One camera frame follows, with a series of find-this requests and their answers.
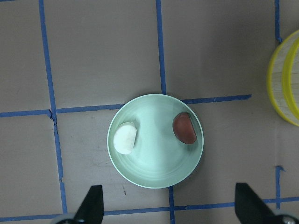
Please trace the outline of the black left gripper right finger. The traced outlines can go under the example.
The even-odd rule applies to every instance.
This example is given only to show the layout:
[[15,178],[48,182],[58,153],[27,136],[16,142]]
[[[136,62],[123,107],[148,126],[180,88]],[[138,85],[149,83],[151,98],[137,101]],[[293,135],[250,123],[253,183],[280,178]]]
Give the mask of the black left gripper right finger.
[[235,185],[235,214],[241,224],[281,224],[277,216],[247,183]]

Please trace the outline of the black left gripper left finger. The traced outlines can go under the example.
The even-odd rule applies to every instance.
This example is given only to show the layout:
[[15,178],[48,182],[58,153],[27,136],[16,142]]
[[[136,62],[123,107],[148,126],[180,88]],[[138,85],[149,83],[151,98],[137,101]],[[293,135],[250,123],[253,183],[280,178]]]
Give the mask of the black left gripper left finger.
[[74,215],[76,224],[100,224],[104,216],[103,189],[101,185],[91,186]]

